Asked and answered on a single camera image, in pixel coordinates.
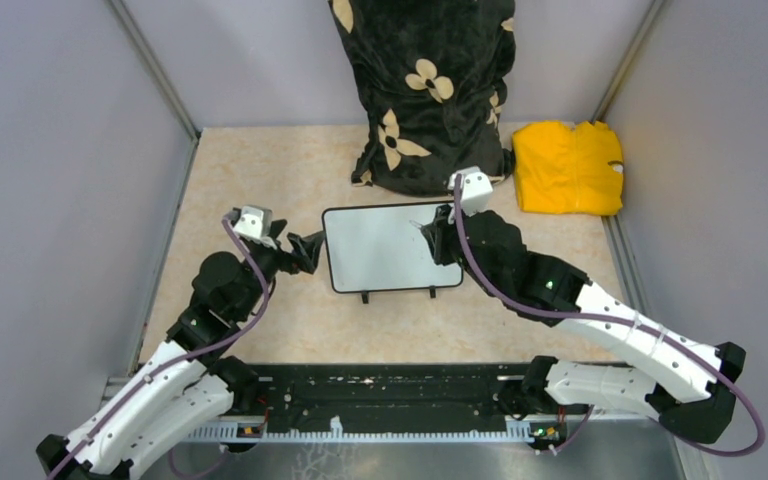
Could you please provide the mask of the small whiteboard black frame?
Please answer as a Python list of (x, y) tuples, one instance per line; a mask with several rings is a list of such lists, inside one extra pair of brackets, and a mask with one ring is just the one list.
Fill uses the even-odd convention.
[(436, 265), (421, 231), (409, 220), (430, 223), (442, 203), (420, 202), (328, 208), (321, 221), (332, 289), (358, 294), (369, 302), (374, 292), (437, 292), (462, 284), (456, 264)]

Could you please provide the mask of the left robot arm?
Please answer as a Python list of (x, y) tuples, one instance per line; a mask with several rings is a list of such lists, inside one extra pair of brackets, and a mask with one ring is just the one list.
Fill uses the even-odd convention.
[(202, 261), (188, 306), (118, 393), (69, 434), (38, 444), (47, 478), (139, 479), (205, 422), (257, 406), (258, 375), (226, 352), (262, 319), (279, 273), (316, 271), (325, 234), (289, 233), (284, 250), (283, 220), (233, 211), (222, 225), (236, 252)]

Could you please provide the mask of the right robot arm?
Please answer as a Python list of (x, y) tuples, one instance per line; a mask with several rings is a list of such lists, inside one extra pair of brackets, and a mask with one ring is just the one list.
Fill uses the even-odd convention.
[(457, 221), (453, 207), (441, 205), (419, 230), (435, 264), (462, 267), (519, 317), (580, 335), (624, 363), (537, 356), (518, 386), (499, 394), (507, 414), (587, 404), (645, 416), (701, 445), (717, 442), (730, 425), (737, 396), (728, 385), (743, 371), (742, 347), (695, 342), (664, 327), (570, 263), (529, 250), (519, 228), (493, 211)]

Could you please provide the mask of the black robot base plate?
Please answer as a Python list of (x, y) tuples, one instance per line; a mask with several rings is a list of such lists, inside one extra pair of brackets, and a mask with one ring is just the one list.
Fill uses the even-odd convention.
[(189, 441), (238, 451), (291, 443), (523, 443), (553, 451), (568, 439), (567, 419), (626, 412), (584, 404), (507, 414), (498, 396), (518, 386), (530, 362), (261, 364), (256, 403), (205, 422)]

